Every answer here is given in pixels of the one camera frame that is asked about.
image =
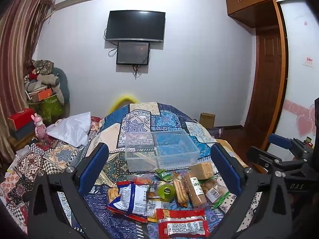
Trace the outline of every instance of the curtain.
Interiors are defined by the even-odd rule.
[[[14,159],[7,118],[28,107],[23,77],[52,0],[14,0],[0,20],[0,157]]]

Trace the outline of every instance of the pink figurine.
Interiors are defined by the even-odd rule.
[[[38,114],[31,115],[31,118],[33,119],[35,123],[35,135],[37,138],[42,139],[45,136],[45,125],[43,124],[42,117]]]

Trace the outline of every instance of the white pillow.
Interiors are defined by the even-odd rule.
[[[49,136],[78,147],[88,143],[88,133],[91,127],[91,112],[70,116],[61,120],[53,129],[47,132]]]

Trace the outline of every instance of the transparent container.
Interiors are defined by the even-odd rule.
[[[199,149],[185,130],[126,134],[125,159],[130,172],[188,167],[198,158]]]

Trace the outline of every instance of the patterned bedspread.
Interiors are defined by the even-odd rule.
[[[89,143],[85,147],[75,148],[60,140],[47,137],[41,145],[32,144],[28,151],[20,156],[15,170],[1,184],[4,195],[1,200],[6,205],[14,220],[27,233],[28,202],[23,201],[23,193],[32,190],[33,182],[39,170],[48,174],[64,171],[68,166],[77,166],[81,159],[89,155],[99,142],[109,147],[109,158],[104,165],[95,186],[84,196],[97,219],[114,238],[158,238],[157,223],[147,226],[133,222],[122,216],[111,214],[106,206],[107,190],[115,187],[117,181],[126,180],[131,174],[124,157],[125,134],[127,132],[170,131],[184,129],[200,150],[201,161],[210,161],[210,148],[215,143],[208,131],[195,120],[173,106],[160,103],[140,103],[127,105],[103,119],[92,117]],[[214,176],[221,185],[223,179],[214,166]],[[70,225],[81,231],[62,192],[59,198]],[[212,231],[228,211],[236,196],[229,194],[224,203],[215,210],[206,211],[209,228]],[[260,194],[257,193],[239,230],[246,228],[257,207]],[[176,202],[169,204],[169,209],[178,209]]]

